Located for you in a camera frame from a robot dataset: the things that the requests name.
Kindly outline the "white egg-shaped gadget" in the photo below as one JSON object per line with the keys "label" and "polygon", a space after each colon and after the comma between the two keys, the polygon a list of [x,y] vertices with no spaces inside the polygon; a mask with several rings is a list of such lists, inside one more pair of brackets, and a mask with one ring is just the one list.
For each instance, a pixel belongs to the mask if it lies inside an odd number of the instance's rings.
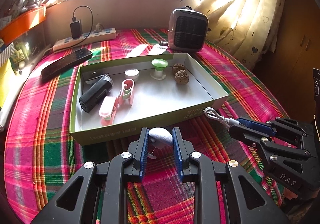
{"label": "white egg-shaped gadget", "polygon": [[157,157],[152,153],[156,150],[162,150],[166,146],[173,146],[172,134],[165,128],[151,128],[148,132],[150,144],[154,147],[148,158],[155,160]]}

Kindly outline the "pink plastic clip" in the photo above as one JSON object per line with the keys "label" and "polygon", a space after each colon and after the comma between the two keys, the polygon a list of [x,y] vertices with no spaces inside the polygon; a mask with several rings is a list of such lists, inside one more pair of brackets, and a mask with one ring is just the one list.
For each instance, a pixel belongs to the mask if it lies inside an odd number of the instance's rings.
{"label": "pink plastic clip", "polygon": [[117,96],[107,96],[104,98],[100,110],[99,116],[101,117],[101,125],[109,126],[113,124],[114,118],[119,106],[128,101],[130,105],[133,104],[135,95],[135,81],[132,79],[125,79],[121,83],[121,89]]}

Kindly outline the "black cylindrical device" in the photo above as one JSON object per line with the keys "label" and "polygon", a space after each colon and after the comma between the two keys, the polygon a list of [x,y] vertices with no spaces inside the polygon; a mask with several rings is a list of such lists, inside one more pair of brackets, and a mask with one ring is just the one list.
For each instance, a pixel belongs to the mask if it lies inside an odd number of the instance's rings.
{"label": "black cylindrical device", "polygon": [[112,78],[108,75],[103,76],[79,98],[81,108],[86,113],[90,113],[93,107],[111,91],[113,86]]}

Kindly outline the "brown walnut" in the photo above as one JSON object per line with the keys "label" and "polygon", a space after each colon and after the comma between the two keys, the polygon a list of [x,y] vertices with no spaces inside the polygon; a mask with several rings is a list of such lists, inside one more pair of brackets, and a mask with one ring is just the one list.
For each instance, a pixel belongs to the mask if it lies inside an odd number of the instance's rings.
{"label": "brown walnut", "polygon": [[189,75],[185,69],[181,69],[175,73],[175,81],[179,85],[186,85],[189,82]]}
{"label": "brown walnut", "polygon": [[185,66],[182,65],[181,63],[175,63],[173,66],[172,66],[172,73],[173,74],[176,74],[177,72],[179,72],[180,70],[185,70]]}

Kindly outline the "white small round jar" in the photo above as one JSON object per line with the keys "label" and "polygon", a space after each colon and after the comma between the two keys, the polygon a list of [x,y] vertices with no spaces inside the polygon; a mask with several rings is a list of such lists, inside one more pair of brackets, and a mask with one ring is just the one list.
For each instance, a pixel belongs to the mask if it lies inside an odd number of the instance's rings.
{"label": "white small round jar", "polygon": [[125,78],[137,80],[139,78],[139,70],[135,68],[127,69],[125,71]]}

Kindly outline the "green white mushroom stand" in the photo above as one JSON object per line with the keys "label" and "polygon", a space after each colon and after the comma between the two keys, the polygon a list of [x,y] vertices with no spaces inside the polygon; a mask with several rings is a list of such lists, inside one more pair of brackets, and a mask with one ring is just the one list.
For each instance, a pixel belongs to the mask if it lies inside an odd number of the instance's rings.
{"label": "green white mushroom stand", "polygon": [[164,70],[168,67],[168,62],[164,59],[153,59],[151,64],[154,70],[150,72],[150,76],[155,80],[164,80],[166,77]]}

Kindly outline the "green white cardboard tray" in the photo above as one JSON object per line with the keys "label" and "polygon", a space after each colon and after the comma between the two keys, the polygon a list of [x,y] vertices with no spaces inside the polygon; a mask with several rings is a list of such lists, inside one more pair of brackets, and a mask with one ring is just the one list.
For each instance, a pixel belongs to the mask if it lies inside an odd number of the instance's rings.
{"label": "green white cardboard tray", "polygon": [[[168,67],[164,80],[150,76],[154,70],[151,61],[164,59]],[[189,75],[186,85],[179,85],[172,73],[172,66],[181,63]],[[118,107],[113,124],[101,125],[100,104],[86,113],[80,106],[79,98],[90,88],[88,81],[99,75],[108,75],[114,86],[105,96],[117,96],[125,71],[139,70],[135,83],[133,104],[128,101]],[[168,126],[202,115],[206,107],[220,108],[228,93],[189,54],[162,54],[137,56],[105,61],[80,67],[75,79],[71,102],[69,133],[80,145],[90,145],[124,138],[140,133],[143,127]]]}

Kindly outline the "plaid pink green cloth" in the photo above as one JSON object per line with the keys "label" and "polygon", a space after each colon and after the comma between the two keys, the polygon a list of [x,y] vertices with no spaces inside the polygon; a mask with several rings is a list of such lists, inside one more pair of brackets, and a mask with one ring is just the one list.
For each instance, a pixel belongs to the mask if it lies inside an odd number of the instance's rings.
{"label": "plaid pink green cloth", "polygon": [[[4,148],[4,184],[8,202],[29,223],[61,186],[86,162],[105,162],[127,149],[132,137],[82,147],[69,135],[71,100],[77,69],[48,83],[42,69],[64,56],[45,57],[29,76],[16,102]],[[228,93],[219,112],[225,117],[271,121],[286,112],[259,79],[212,43],[193,58]],[[282,204],[284,188],[263,173],[254,149],[232,139],[221,124],[199,116],[179,123],[182,137],[215,161],[236,160],[274,202]],[[180,182],[172,150],[156,150],[142,183],[128,186],[129,223],[192,223],[194,185]]]}

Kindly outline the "cream heart pattern curtain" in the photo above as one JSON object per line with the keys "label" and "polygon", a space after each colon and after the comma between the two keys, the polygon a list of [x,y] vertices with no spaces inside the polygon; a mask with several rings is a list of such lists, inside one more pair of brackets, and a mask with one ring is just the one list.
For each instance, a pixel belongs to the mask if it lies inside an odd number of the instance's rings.
{"label": "cream heart pattern curtain", "polygon": [[250,71],[276,42],[285,0],[202,0],[195,8],[208,18],[207,40]]}

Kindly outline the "black smartphone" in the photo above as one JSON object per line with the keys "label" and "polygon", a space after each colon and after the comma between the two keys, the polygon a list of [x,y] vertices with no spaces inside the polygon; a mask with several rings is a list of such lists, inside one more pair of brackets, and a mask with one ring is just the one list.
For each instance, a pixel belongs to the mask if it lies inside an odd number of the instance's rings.
{"label": "black smartphone", "polygon": [[88,48],[81,48],[79,50],[76,50],[75,52],[62,57],[45,67],[41,71],[41,80],[43,82],[51,80],[52,78],[67,71],[68,69],[80,65],[81,63],[91,59],[92,56],[93,53]]}

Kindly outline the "small grey fan heater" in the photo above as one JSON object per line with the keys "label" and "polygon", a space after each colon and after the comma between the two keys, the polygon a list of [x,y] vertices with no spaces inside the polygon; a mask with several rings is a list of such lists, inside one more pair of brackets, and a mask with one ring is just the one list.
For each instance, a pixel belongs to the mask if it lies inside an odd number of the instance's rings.
{"label": "small grey fan heater", "polygon": [[168,27],[168,46],[175,51],[199,52],[205,42],[208,18],[190,6],[172,11]]}

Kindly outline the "white power strip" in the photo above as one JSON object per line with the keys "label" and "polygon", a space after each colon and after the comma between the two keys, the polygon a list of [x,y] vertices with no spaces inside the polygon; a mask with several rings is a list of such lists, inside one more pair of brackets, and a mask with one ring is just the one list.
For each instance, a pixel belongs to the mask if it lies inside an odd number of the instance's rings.
{"label": "white power strip", "polygon": [[116,29],[108,28],[101,32],[84,33],[80,38],[73,39],[68,37],[59,41],[53,45],[53,51],[58,51],[66,48],[73,48],[79,45],[88,45],[90,43],[113,40],[116,38]]}

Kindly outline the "yellow cardboard box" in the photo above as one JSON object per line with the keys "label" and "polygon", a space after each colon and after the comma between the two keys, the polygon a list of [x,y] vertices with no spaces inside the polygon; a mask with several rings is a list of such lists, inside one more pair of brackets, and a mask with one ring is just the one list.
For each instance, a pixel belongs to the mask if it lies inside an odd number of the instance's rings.
{"label": "yellow cardboard box", "polygon": [[16,74],[11,67],[11,61],[9,59],[1,67],[0,76],[0,106],[2,108],[10,91],[11,82],[14,82],[16,78]]}

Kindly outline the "striped grey white box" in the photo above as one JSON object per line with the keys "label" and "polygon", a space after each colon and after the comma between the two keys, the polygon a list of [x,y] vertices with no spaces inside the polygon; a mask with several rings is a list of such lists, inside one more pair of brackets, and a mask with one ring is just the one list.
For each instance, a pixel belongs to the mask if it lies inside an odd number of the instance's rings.
{"label": "striped grey white box", "polygon": [[15,52],[15,47],[14,44],[11,43],[8,45],[0,54],[0,67],[2,67],[7,60],[14,54]]}

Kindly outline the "orange plastic tray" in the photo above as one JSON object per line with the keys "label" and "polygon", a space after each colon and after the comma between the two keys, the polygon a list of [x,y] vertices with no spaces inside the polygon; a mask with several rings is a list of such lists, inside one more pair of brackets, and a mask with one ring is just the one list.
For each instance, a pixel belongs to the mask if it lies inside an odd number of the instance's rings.
{"label": "orange plastic tray", "polygon": [[3,40],[5,45],[9,45],[12,41],[45,20],[46,6],[40,6],[27,11],[11,21],[1,30],[1,40]]}

